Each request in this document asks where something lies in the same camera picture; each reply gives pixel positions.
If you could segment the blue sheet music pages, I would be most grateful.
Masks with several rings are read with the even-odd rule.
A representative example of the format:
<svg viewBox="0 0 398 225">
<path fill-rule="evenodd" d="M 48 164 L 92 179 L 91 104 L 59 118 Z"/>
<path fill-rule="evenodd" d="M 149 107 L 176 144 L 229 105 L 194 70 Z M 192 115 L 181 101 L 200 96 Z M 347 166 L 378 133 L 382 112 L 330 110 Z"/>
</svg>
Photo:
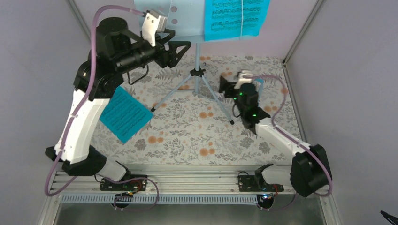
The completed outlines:
<svg viewBox="0 0 398 225">
<path fill-rule="evenodd" d="M 206 0 L 204 41 L 258 36 L 270 0 Z"/>
</svg>

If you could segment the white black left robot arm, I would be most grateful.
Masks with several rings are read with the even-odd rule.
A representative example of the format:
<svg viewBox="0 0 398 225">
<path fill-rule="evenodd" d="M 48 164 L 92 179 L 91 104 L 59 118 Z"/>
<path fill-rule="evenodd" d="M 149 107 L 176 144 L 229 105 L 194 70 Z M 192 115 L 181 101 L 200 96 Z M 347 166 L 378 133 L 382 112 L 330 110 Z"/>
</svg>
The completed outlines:
<svg viewBox="0 0 398 225">
<path fill-rule="evenodd" d="M 70 176 L 100 175 L 112 180 L 119 190 L 130 185 L 130 171 L 121 163 L 98 152 L 90 142 L 105 107 L 115 90 L 123 83 L 123 74 L 151 62 L 173 68 L 191 47 L 189 41 L 174 41 L 175 32 L 166 29 L 166 37 L 155 35 L 155 44 L 132 33 L 127 22 L 119 17 L 102 20 L 96 28 L 96 72 L 89 88 L 91 61 L 78 69 L 74 80 L 71 115 L 64 132 L 66 141 L 59 140 L 45 154 L 63 163 Z"/>
</svg>

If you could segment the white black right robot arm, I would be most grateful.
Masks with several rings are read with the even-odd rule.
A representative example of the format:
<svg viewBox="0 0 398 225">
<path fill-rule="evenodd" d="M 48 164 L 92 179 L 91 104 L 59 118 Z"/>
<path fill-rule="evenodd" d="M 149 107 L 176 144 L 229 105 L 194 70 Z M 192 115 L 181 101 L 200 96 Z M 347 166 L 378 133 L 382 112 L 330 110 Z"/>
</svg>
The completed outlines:
<svg viewBox="0 0 398 225">
<path fill-rule="evenodd" d="M 244 127 L 267 143 L 279 149 L 288 158 L 287 164 L 269 163 L 254 172 L 254 184 L 260 191 L 273 185 L 293 188 L 297 194 L 307 197 L 319 194 L 327 186 L 329 196 L 333 189 L 332 173 L 326 150 L 319 144 L 311 145 L 287 132 L 275 122 L 275 116 L 259 106 L 260 93 L 254 76 L 240 73 L 236 82 L 220 78 L 219 93 L 234 101 L 238 117 Z"/>
</svg>

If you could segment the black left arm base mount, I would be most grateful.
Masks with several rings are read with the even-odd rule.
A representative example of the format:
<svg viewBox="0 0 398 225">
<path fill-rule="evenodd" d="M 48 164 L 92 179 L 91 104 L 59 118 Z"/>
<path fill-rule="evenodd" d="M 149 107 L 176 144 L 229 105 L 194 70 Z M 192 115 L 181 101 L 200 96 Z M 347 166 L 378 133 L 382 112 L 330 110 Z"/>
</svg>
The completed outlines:
<svg viewBox="0 0 398 225">
<path fill-rule="evenodd" d="M 129 181 L 123 184 L 115 184 L 103 178 L 100 182 L 99 189 L 101 191 L 121 191 L 121 192 L 145 191 L 147 181 L 143 178 L 147 178 L 147 175 L 131 174 L 129 177 L 124 178 L 124 180 L 129 180 L 129 179 L 136 179 L 136 180 Z"/>
</svg>

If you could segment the blue metronome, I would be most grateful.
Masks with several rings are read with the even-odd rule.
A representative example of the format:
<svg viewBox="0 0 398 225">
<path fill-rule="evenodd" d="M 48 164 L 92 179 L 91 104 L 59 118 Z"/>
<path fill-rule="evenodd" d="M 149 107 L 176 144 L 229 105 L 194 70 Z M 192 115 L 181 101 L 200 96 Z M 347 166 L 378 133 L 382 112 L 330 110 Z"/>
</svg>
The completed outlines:
<svg viewBox="0 0 398 225">
<path fill-rule="evenodd" d="M 264 89 L 264 80 L 262 78 L 256 78 L 254 80 L 254 84 L 257 87 L 257 92 L 258 92 L 258 102 L 260 102 L 261 100 L 261 96 L 263 93 L 263 89 Z"/>
</svg>

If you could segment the light blue music stand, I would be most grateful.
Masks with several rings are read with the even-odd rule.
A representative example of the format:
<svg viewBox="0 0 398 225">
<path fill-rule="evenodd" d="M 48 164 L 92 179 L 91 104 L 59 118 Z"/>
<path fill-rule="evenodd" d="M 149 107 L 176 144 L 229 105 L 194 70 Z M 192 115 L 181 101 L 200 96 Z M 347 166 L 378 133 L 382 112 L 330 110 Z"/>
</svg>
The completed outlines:
<svg viewBox="0 0 398 225">
<path fill-rule="evenodd" d="M 185 82 L 191 78 L 195 78 L 195 88 L 193 89 L 193 92 L 198 94 L 199 82 L 203 81 L 213 96 L 211 100 L 215 101 L 220 106 L 228 121 L 231 124 L 234 124 L 232 115 L 222 105 L 205 77 L 205 70 L 200 65 L 201 45 L 203 43 L 216 41 L 245 40 L 251 37 L 208 42 L 204 41 L 205 1 L 206 0 L 137 0 L 135 1 L 135 5 L 138 9 L 157 9 L 160 12 L 165 13 L 168 17 L 167 27 L 176 31 L 176 35 L 172 40 L 190 41 L 195 45 L 195 68 L 161 100 L 161 103 L 164 103 L 168 98 L 170 98 Z"/>
</svg>

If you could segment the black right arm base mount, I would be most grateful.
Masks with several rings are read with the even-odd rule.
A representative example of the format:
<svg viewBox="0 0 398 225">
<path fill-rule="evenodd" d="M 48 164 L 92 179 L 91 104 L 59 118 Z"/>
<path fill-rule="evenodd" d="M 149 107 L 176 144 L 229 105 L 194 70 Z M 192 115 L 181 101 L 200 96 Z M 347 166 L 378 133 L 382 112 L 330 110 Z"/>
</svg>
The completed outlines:
<svg viewBox="0 0 398 225">
<path fill-rule="evenodd" d="M 238 187 L 240 192 L 283 192 L 282 185 L 270 185 L 265 182 L 258 181 L 254 175 L 239 174 L 237 176 Z"/>
</svg>

